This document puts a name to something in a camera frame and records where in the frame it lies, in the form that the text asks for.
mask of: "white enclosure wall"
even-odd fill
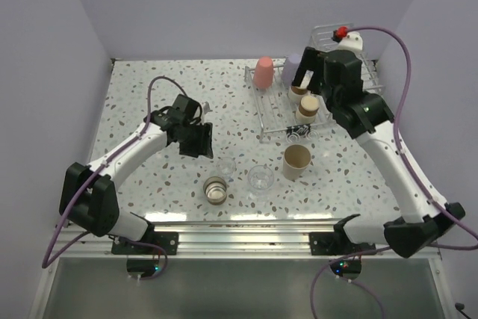
[[[253,58],[302,52],[337,22],[396,28],[412,0],[81,0],[111,57]],[[377,58],[387,40],[375,34]]]
[[[0,317],[23,319],[65,170],[89,152],[110,61],[79,0],[0,8]]]
[[[474,229],[478,229],[477,23],[477,0],[414,0],[398,27],[412,56],[403,136],[432,183],[449,202],[463,204],[464,222]],[[395,110],[406,69],[393,42],[379,68],[386,98]],[[475,241],[453,229],[441,242]],[[444,251],[444,262],[456,301],[466,305],[472,318],[478,317],[478,253]]]

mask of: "dish rack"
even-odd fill
[[[337,43],[332,40],[332,33],[341,26],[352,27],[353,24],[317,26],[312,30],[308,45],[324,52],[335,49]],[[382,93],[384,86],[379,84],[379,78],[373,61],[367,59],[365,52],[362,52],[357,57],[362,61],[361,78],[364,82],[364,90],[371,93]],[[297,105],[289,100],[289,89],[283,85],[281,80],[283,67],[283,65],[274,66],[273,83],[265,90],[258,89],[252,82],[254,69],[247,66],[245,69],[244,78],[246,83],[251,85],[259,122],[261,124],[259,142],[263,142],[264,138],[270,134],[280,132],[285,133],[288,142],[295,142],[302,137],[314,137],[318,135],[316,131],[318,128],[336,125],[322,97],[315,95],[313,96],[317,97],[320,102],[315,121],[310,125],[301,125],[297,122],[295,117]]]

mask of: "metal tin can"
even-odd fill
[[[208,202],[212,205],[222,205],[227,198],[227,184],[226,181],[220,177],[209,177],[204,182],[202,187]]]

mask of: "speckled white tabletop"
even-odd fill
[[[151,221],[286,220],[342,218],[354,213],[390,214],[398,207],[374,163],[337,126],[319,130],[312,143],[312,164],[290,182],[282,176],[285,134],[259,143],[259,120],[244,67],[256,60],[117,61],[96,135],[93,157],[104,155],[141,123],[146,114],[146,88],[157,75],[178,81],[189,97],[209,102],[206,117],[214,124],[214,160],[179,156],[177,144],[142,164],[118,191],[120,207]],[[154,108],[171,105],[178,94],[159,82],[152,92]],[[216,173],[217,159],[233,157],[237,171],[229,180],[222,205],[208,203],[203,182]],[[253,194],[247,172],[266,164],[275,175],[272,188]]]

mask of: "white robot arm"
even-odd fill
[[[308,90],[321,95],[339,126],[367,152],[397,199],[401,217],[396,220],[349,216],[334,226],[334,235],[320,235],[320,251],[327,255],[346,255],[370,249],[370,244],[385,244],[408,258],[440,238],[453,221],[439,211],[419,188],[401,153],[432,195],[435,204],[461,220],[465,211],[459,203],[447,203],[432,186],[418,163],[409,153],[399,134],[400,149],[394,139],[394,115],[381,96],[363,90],[361,61],[356,53],[362,41],[357,32],[343,32],[336,50],[321,52],[307,47],[292,83],[300,86],[304,75],[313,72]]]
[[[79,188],[98,172],[80,195],[68,219],[96,236],[110,235],[130,241],[154,243],[154,226],[146,219],[122,210],[117,202],[117,189],[146,159],[173,142],[179,142],[182,155],[212,158],[212,124],[203,123],[209,111],[206,103],[178,95],[166,111],[153,111],[151,122],[144,124],[108,154],[84,166],[75,163],[66,172],[60,213],[66,210]]]

